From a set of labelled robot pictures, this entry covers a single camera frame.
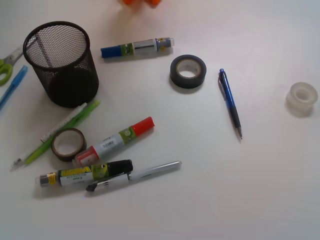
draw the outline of blue mechanical pencil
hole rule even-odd
[[[221,88],[224,92],[224,97],[225,97],[225,102],[228,110],[230,111],[230,115],[233,121],[233,124],[235,128],[237,129],[240,138],[242,139],[242,131],[241,131],[241,125],[240,125],[240,120],[239,116],[237,113],[236,105],[234,98],[232,97],[231,89],[228,83],[228,78],[225,70],[223,68],[220,69],[219,73],[219,83],[221,85]]]

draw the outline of yellow label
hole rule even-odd
[[[76,175],[76,174],[84,174],[84,173],[91,173],[91,169],[88,166],[79,167],[74,169],[67,169],[61,171],[61,177]]]
[[[49,184],[56,184],[56,174],[55,173],[49,173],[47,174],[47,177],[48,177],[48,181],[49,181]]]

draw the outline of scissors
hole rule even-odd
[[[11,78],[16,61],[22,56],[23,47],[19,47],[14,50],[9,56],[4,59],[0,59],[0,75],[6,74],[3,79],[0,80],[0,86],[4,85]]]

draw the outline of mesh pen holder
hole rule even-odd
[[[23,55],[55,104],[75,108],[96,95],[99,80],[90,40],[78,25],[54,21],[37,27],[26,37]]]

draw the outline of electrical tape roll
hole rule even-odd
[[[195,76],[186,77],[180,74],[183,69],[193,69]],[[194,55],[181,55],[174,59],[170,66],[170,78],[180,88],[193,89],[205,80],[207,67],[204,61]]]
[[[72,162],[77,154],[87,149],[87,142],[81,131],[76,128],[66,128],[54,136],[51,149],[59,160]]]

